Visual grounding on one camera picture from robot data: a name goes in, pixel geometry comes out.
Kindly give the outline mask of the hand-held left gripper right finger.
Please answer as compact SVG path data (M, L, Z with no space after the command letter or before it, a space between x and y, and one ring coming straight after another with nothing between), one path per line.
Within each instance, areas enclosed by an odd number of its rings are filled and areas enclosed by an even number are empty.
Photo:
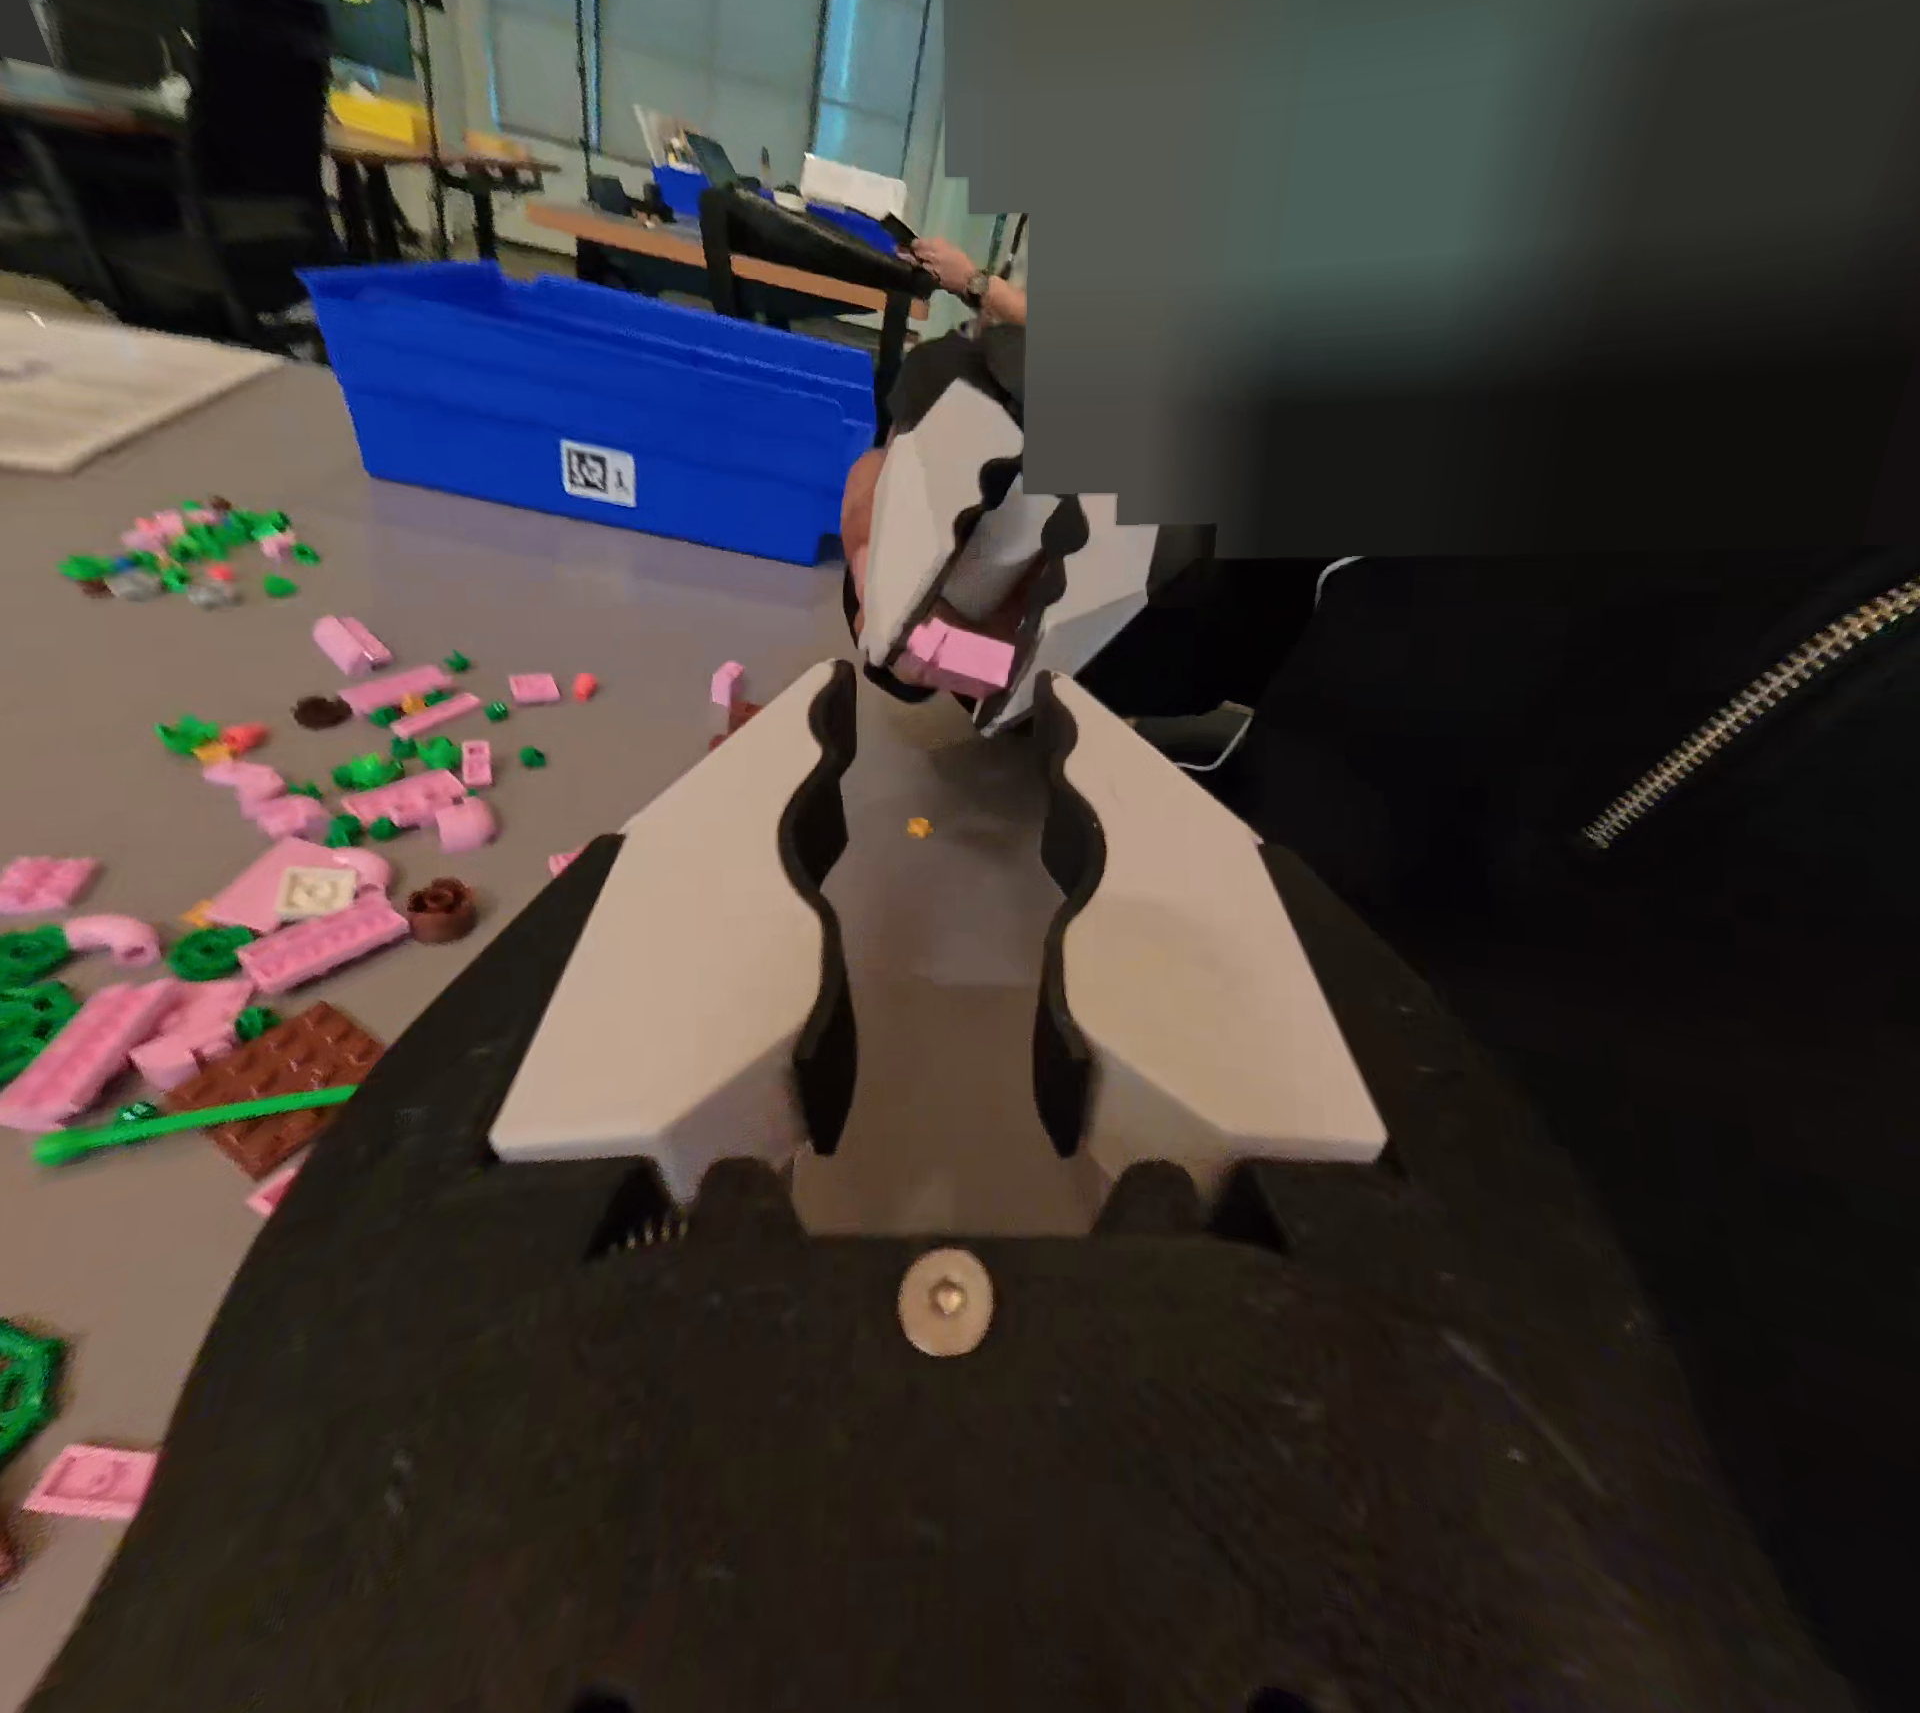
M1261 836L1081 683L1035 697L1042 943L1033 1095L1064 1161L1140 1164L1205 1201L1257 1162L1373 1167L1380 1107Z

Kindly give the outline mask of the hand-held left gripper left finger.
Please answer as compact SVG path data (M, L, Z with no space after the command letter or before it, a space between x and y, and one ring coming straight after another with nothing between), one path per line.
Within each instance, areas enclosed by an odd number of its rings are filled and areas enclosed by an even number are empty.
M732 1158L835 1155L859 1072L845 935L857 678L816 662L630 817L501 1103L505 1164L638 1158L678 1204Z

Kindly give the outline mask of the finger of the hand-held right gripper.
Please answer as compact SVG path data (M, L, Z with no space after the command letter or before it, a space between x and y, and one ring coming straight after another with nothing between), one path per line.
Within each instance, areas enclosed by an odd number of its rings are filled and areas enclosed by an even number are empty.
M1161 526L1119 517L1119 496L1064 496L1040 528L1021 601L1011 677L983 700L981 734L998 738L1035 711L1040 680L1076 677L1145 611Z
M859 544L859 651L870 668L889 670L938 609L985 622L1012 597L1027 566L993 524L1023 457L1017 418L966 380L889 441Z

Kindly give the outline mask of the small pink toy brick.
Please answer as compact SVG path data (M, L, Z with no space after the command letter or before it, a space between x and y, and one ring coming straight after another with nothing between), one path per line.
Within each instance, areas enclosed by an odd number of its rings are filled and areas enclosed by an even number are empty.
M930 617L901 644L893 673L934 691L991 699L1006 691L1015 662L1017 644Z

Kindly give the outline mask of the pile of pink toy bricks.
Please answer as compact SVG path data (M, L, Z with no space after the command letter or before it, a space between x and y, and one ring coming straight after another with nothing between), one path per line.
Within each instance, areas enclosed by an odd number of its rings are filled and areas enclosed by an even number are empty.
M397 646L397 668L474 661L478 704L431 738L494 745L484 790L493 836L445 850L443 808L390 838L326 844L352 815L333 769L384 750L393 732L352 719L309 732L290 704L347 684L288 603L225 612L70 597L32 618L51 634L4 633L4 861L94 861L82 907L4 918L4 944L66 950L61 970L4 996L20 1009L70 1005L56 1038L4 1083L4 1325L46 1343L39 1415L4 1450L4 1527L26 1529L28 1497L72 1443L152 1460L180 1389L262 1206L240 1206L305 1152L252 1181L205 1132L107 1150L61 1168L32 1158L36 1137L165 1110L207 1061L326 1000L387 1044L550 876L549 849L586 824L588 780L611 747L612 700L577 703L592 673L618 689L617 627L553 598L491 611L363 601L352 617ZM270 727L243 761L220 732ZM281 925L290 866L352 866L350 909ZM471 884L474 932L431 946L405 902L435 878Z

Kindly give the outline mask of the person's right hand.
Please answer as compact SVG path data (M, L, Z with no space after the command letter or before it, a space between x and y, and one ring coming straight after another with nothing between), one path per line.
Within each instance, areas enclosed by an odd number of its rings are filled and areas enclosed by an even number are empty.
M865 670L869 675L882 673L884 667L876 661L866 659L866 649L860 644L862 627L865 627L865 589L866 589L866 569L869 553L873 544L873 524L875 524L875 505L879 494L879 483L884 473L887 461L890 457L889 446L875 448L865 453L852 466L843 490L843 505L839 517L839 540L843 560L843 617L848 629L848 639L859 649Z

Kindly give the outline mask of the blue plastic bin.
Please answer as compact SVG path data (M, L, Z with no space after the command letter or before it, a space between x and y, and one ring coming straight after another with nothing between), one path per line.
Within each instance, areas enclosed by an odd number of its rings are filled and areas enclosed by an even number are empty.
M815 566L876 434L862 350L484 261L301 272L368 476Z

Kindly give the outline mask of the wooden background desk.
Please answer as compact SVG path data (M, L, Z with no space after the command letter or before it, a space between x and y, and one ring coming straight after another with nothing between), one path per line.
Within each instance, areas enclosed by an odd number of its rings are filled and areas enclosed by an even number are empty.
M519 223L553 248L565 239L583 280L720 309L711 296L709 253L695 223L657 223L557 200L523 203ZM929 318L933 291L925 268L865 245L831 254L824 267L732 254L732 296L749 317L876 320L890 302L904 301L906 325L917 331Z
M503 137L487 138L489 147L480 151L447 154L432 143L405 143L330 121L326 156L335 175L333 204L349 261L403 259L403 216L390 178L395 169L417 169L426 176L435 259L453 256L447 195L460 195L472 212L474 253L480 261L496 261L501 253L496 203L538 195L561 173L561 165Z

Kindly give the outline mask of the blue background bin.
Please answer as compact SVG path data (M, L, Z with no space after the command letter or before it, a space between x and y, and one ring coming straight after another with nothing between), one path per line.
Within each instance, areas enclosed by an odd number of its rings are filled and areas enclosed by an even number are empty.
M709 189L706 176L696 167L657 165L650 181L659 189L662 203L681 218L698 218L700 193ZM897 239L887 216L875 216L859 209L835 203L803 199L801 211L823 224L881 250L894 253L903 243Z

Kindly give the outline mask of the brown square toy plate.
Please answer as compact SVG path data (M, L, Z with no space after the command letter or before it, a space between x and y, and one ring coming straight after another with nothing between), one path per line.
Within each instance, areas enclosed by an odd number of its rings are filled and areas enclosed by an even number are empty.
M316 1000L260 1036L207 1061L180 1087L165 1095L161 1104L170 1114L180 1114L244 1100L358 1087L387 1048L387 1041L352 1014ZM205 1134L237 1168L252 1181L265 1181L309 1149L330 1119L326 1109L288 1110L212 1125Z

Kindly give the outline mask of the green toy rod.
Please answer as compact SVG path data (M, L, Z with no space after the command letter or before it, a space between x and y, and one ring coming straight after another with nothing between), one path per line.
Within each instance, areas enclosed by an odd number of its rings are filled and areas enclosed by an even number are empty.
M159 1140L180 1132L212 1132L227 1125L255 1125L290 1119L303 1112L326 1112L349 1104L358 1095L355 1084L330 1084L290 1095L255 1096L184 1112L157 1110L140 1119L109 1125L76 1125L49 1130L32 1142L31 1156L42 1168L61 1168L89 1156L132 1144Z

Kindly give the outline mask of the pile of green toy pieces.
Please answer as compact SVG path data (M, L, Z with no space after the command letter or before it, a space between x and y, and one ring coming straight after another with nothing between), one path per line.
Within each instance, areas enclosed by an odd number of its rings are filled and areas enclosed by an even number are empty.
M325 550L285 509L205 498L150 510L109 546L61 557L54 570L92 598L228 611L250 598L293 601L320 566Z

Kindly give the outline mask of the black office chair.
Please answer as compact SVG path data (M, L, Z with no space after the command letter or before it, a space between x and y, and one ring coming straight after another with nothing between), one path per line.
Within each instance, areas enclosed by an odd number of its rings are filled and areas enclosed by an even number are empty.
M197 0L187 212L232 323L260 334L343 259L325 185L333 40L314 0Z

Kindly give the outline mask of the printed paper sheet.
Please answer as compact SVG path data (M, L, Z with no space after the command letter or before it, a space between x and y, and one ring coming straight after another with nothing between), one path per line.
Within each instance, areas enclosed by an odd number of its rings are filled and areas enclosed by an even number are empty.
M290 361L112 320L3 309L3 473L70 476Z

